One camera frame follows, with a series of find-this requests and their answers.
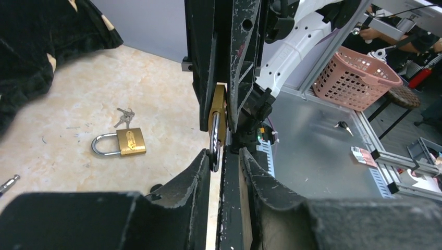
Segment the small brass padlock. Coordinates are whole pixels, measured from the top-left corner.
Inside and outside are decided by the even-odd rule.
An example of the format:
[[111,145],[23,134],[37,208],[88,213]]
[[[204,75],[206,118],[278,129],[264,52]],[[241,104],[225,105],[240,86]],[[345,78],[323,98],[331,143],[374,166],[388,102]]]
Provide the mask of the small brass padlock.
[[215,88],[213,102],[209,113],[210,127],[210,169],[212,172],[217,172],[221,160],[221,147],[225,143],[227,117],[227,93],[224,84],[218,84]]

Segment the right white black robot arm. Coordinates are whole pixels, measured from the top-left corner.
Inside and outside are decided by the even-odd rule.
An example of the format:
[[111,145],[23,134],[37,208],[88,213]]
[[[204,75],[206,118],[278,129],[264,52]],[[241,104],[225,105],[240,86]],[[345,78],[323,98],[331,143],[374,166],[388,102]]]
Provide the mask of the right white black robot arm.
[[211,131],[215,87],[227,85],[225,128],[245,130],[254,87],[276,97],[310,50],[355,15],[360,1],[185,1],[187,56],[199,126]]

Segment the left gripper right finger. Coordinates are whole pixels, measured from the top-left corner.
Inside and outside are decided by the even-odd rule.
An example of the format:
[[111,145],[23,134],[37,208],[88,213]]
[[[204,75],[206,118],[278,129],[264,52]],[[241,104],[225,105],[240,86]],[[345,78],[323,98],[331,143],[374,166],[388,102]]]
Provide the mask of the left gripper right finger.
[[308,199],[239,151],[244,249],[441,249],[441,206],[425,199]]

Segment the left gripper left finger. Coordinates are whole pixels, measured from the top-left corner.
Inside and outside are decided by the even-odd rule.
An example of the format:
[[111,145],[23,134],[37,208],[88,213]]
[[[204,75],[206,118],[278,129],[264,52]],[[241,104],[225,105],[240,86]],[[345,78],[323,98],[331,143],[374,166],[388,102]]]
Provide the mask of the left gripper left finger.
[[1,213],[1,249],[205,249],[208,151],[140,192],[24,193]]

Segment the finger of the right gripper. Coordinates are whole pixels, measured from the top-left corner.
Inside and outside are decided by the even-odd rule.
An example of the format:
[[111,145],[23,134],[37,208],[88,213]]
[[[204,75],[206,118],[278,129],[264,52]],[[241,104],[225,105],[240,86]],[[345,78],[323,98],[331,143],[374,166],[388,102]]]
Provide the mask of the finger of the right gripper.
[[199,103],[201,131],[208,131],[209,112],[215,91],[220,3],[221,1],[185,1],[188,59],[192,64],[192,85]]
[[260,65],[268,8],[269,1],[232,1],[227,102],[232,133],[240,127],[240,111],[252,91],[256,67]]

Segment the large brass padlock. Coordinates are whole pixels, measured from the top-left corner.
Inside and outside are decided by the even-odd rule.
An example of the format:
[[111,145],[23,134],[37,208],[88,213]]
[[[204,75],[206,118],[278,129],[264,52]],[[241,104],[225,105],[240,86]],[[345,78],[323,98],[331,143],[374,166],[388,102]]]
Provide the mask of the large brass padlock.
[[[115,137],[118,141],[119,150],[115,152],[103,152],[97,148],[97,144],[102,139]],[[146,153],[146,145],[140,128],[122,129],[114,133],[101,134],[95,137],[91,142],[92,150],[100,156],[119,155],[132,156]]]

